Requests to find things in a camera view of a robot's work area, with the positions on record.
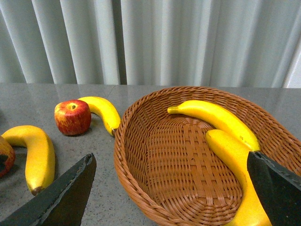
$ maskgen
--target plastic banana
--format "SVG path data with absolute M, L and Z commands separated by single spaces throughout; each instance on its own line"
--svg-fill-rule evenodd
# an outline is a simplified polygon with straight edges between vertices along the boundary
M 102 118 L 108 133 L 115 136 L 121 119 L 114 105 L 102 97 L 81 97 L 79 100 L 85 101 L 89 105 L 90 112 Z
M 202 119 L 236 137 L 253 151 L 260 150 L 255 134 L 235 114 L 219 105 L 202 100 L 188 100 L 178 106 L 169 107 L 167 112 Z
M 243 189 L 243 200 L 226 226 L 271 226 L 247 171 L 249 147 L 230 134 L 213 129 L 206 133 L 210 149 L 229 167 Z
M 55 152 L 49 136 L 32 125 L 16 126 L 1 135 L 11 146 L 27 147 L 26 183 L 33 195 L 54 180 Z

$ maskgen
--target basket rim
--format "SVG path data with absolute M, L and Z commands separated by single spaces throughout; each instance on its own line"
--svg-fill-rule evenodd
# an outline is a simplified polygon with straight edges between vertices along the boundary
M 224 96 L 231 96 L 238 100 L 238 102 L 245 102 L 249 104 L 253 110 L 256 111 L 256 113 L 265 115 L 265 117 L 268 117 L 269 120 L 276 123 L 278 125 L 278 128 L 283 131 L 291 140 L 292 143 L 296 143 L 299 146 L 301 146 L 300 141 L 291 133 L 289 132 L 283 125 L 281 125 L 275 118 L 272 116 L 268 111 L 260 107 L 259 105 L 240 97 L 236 94 L 230 93 L 228 91 L 224 91 L 218 88 L 213 87 L 207 87 L 207 86 L 174 86 L 174 87 L 168 87 L 163 88 L 157 91 L 153 91 L 140 99 L 136 100 L 131 106 L 127 108 L 125 113 L 122 116 L 121 123 L 119 128 L 116 131 L 115 134 L 115 144 L 114 144 L 114 166 L 116 173 L 118 175 L 119 181 L 124 187 L 127 194 L 131 197 L 131 199 L 135 202 L 135 204 L 144 212 L 144 214 L 150 218 L 151 220 L 158 223 L 158 220 L 160 220 L 160 225 L 166 225 L 166 226 L 176 226 L 179 225 L 179 223 L 185 223 L 187 224 L 187 220 L 184 220 L 182 218 L 178 218 L 178 216 L 173 215 L 169 211 L 167 211 L 162 206 L 158 205 L 154 200 L 150 198 L 150 196 L 142 190 L 142 188 L 139 186 L 138 182 L 135 180 L 133 175 L 130 173 L 127 161 L 126 161 L 126 154 L 124 151 L 121 150 L 120 147 L 124 145 L 124 140 L 121 139 L 122 133 L 127 130 L 127 127 L 135 113 L 135 111 L 146 101 L 151 100 L 155 97 L 160 97 L 161 95 L 169 95 L 175 92 L 183 92 L 191 89 L 199 89 L 203 91 L 217 91 L 220 95 Z M 189 225 L 199 225 L 192 221 L 189 221 Z

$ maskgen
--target apple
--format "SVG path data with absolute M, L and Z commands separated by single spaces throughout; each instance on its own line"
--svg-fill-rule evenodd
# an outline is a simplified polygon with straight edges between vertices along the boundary
M 16 154 L 13 147 L 0 136 L 0 178 L 13 167 Z
M 91 123 L 89 105 L 82 100 L 68 100 L 55 106 L 54 118 L 58 129 L 67 136 L 86 132 Z

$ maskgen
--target wicker basket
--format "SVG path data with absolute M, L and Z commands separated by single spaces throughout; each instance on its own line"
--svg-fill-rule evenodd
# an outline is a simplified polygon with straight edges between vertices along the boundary
M 300 141 L 256 104 L 214 88 L 163 89 L 130 106 L 115 136 L 117 175 L 147 217 L 163 226 L 224 225 L 242 201 L 240 184 L 206 143 L 213 127 L 167 113 L 190 99 L 229 109 L 255 133 L 264 154 L 301 175 Z

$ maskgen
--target granite countertop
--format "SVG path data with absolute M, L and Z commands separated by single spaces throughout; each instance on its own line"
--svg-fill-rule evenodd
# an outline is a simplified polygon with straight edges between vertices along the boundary
M 129 198 L 119 183 L 113 164 L 114 138 L 100 118 L 93 115 L 90 130 L 77 137 L 59 132 L 54 121 L 56 104 L 79 97 L 100 96 L 110 100 L 122 116 L 139 98 L 166 87 L 126 85 L 0 84 L 0 133 L 31 124 L 44 129 L 57 155 L 56 176 L 62 175 L 87 153 L 94 153 L 97 169 L 82 219 L 83 226 L 156 225 Z M 271 113 L 301 140 L 301 89 L 219 88 L 244 97 Z M 0 179 L 0 221 L 33 198 L 25 177 L 26 148 L 15 148 L 16 161 Z

